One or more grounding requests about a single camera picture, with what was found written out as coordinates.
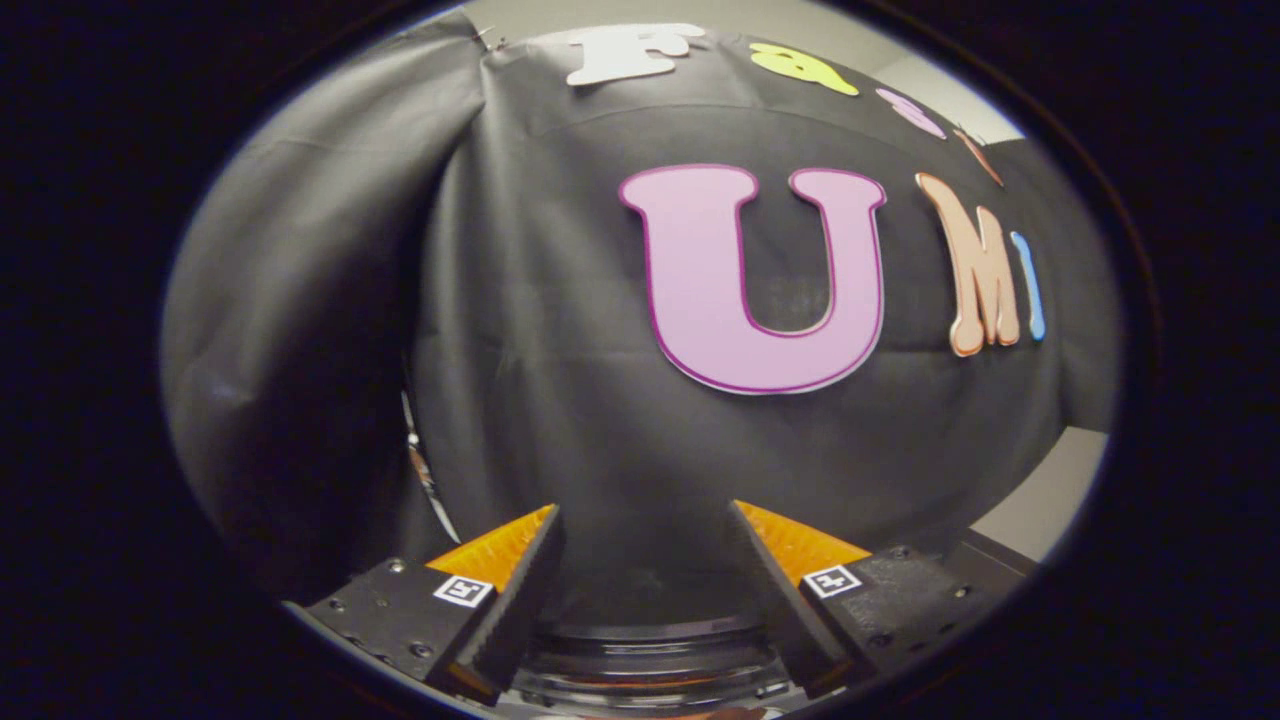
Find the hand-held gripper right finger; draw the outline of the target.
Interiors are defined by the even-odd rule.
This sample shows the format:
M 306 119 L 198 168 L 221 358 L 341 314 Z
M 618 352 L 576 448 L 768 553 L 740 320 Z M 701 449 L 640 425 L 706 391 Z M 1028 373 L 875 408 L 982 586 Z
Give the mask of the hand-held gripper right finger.
M 810 700 L 911 671 L 992 605 L 984 588 L 910 546 L 873 553 L 741 500 L 730 501 L 724 528 L 765 637 Z

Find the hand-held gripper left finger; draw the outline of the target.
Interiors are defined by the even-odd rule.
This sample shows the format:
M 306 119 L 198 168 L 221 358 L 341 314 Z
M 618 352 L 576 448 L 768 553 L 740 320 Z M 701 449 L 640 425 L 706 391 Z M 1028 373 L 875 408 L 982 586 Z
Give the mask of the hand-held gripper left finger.
M 285 609 L 335 650 L 449 702 L 494 705 L 513 684 L 564 548 L 550 503 L 430 562 L 387 559 Z

